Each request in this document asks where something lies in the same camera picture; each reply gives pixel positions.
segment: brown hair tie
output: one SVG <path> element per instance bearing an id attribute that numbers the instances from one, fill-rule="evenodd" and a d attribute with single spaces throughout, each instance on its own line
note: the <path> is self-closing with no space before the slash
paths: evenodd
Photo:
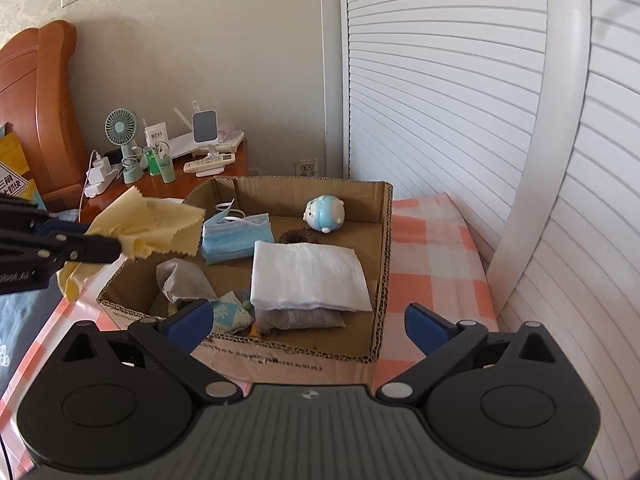
<path id="1" fill-rule="evenodd" d="M 281 244 L 317 244 L 318 238 L 311 229 L 290 229 L 284 232 L 278 241 Z"/>

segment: cardboard box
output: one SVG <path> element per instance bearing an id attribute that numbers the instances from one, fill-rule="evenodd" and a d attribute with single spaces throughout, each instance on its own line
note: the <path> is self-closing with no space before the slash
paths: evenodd
<path id="1" fill-rule="evenodd" d="M 305 228 L 306 203 L 323 194 L 344 200 L 340 230 L 318 234 L 322 244 L 355 250 L 367 280 L 372 312 L 343 312 L 344 328 L 273 330 L 262 340 L 241 335 L 211 335 L 193 353 L 209 367 L 247 382 L 372 384 L 380 354 L 391 247 L 392 186 L 385 182 L 350 182 L 330 178 L 225 177 L 198 186 L 185 200 L 204 208 L 235 199 L 234 207 L 253 215 L 268 212 L 277 241 L 289 229 Z M 121 328 L 145 316 L 165 317 L 168 302 L 156 283 L 156 265 L 175 254 L 152 254 L 125 262 L 98 295 L 98 302 Z M 207 266 L 198 264 L 221 296 L 248 290 L 252 258 Z"/>

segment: table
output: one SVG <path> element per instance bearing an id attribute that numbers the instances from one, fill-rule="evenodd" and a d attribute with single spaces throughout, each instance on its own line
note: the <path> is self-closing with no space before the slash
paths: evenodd
<path id="1" fill-rule="evenodd" d="M 170 184 L 162 181 L 162 176 L 151 176 L 145 170 L 145 176 L 133 184 L 125 184 L 122 178 L 115 180 L 104 193 L 90 198 L 82 208 L 80 220 L 92 222 L 114 200 L 132 186 L 137 187 L 142 195 L 153 198 L 186 198 L 196 187 L 202 184 L 210 176 L 196 176 L 195 173 L 184 173 L 183 166 L 195 158 L 203 156 L 183 155 L 174 158 L 175 180 Z M 225 171 L 216 176 L 247 176 L 249 174 L 248 149 L 246 139 L 238 146 L 236 161 L 225 167 Z"/>

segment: fan grille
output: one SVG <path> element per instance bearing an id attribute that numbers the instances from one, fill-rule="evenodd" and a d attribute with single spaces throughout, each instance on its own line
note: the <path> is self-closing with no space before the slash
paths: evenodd
<path id="1" fill-rule="evenodd" d="M 111 112 L 104 123 L 107 139 L 118 146 L 131 142 L 137 130 L 138 119 L 135 113 L 125 108 L 118 108 Z"/>

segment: bed headboard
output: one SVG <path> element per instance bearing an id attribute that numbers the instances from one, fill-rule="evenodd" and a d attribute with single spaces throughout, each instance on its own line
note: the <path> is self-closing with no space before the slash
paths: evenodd
<path id="1" fill-rule="evenodd" d="M 76 28 L 57 20 L 0 50 L 0 122 L 20 138 L 47 208 L 78 207 L 88 155 L 66 83 Z"/>

